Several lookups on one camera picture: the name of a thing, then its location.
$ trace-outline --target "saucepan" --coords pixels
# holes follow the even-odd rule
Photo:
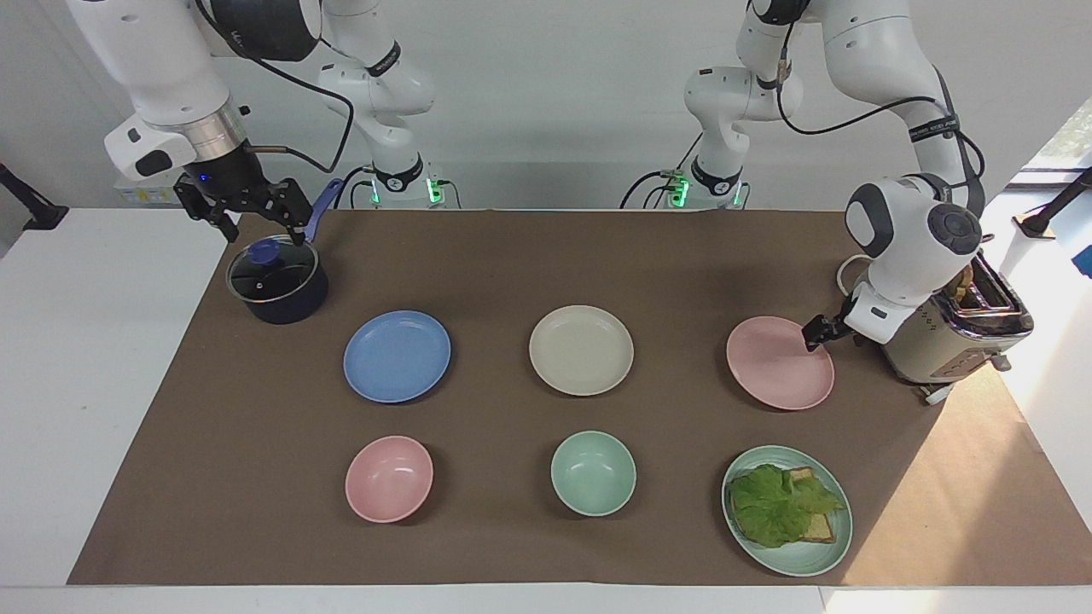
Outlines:
[[[290,324],[314,314],[327,298],[330,280],[312,241],[319,221],[344,182],[331,181],[314,202],[302,245],[288,235],[265,237],[247,246],[227,268],[227,287],[258,319]]]

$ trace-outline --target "lettuce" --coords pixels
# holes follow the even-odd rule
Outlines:
[[[844,509],[815,477],[794,481],[787,471],[772,464],[733,480],[727,494],[743,534],[770,548],[800,541],[812,513]]]

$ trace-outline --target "blue lid knob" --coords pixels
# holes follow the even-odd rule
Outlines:
[[[265,267],[276,262],[281,257],[281,244],[273,238],[262,239],[247,249],[250,261],[259,267]]]

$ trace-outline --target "pink bowl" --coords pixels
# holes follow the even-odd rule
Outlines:
[[[808,352],[800,324],[761,316],[728,336],[728,368],[739,386],[779,410],[807,410],[834,389],[834,363],[826,347]]]
[[[348,465],[345,498],[369,522],[397,522],[425,503],[432,488],[432,458],[410,437],[368,444]]]

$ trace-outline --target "plate with sandwich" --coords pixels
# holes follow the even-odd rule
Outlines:
[[[853,540],[853,515],[838,480],[819,461],[784,446],[739,454],[721,491],[724,519],[755,560],[785,576],[833,569]]]

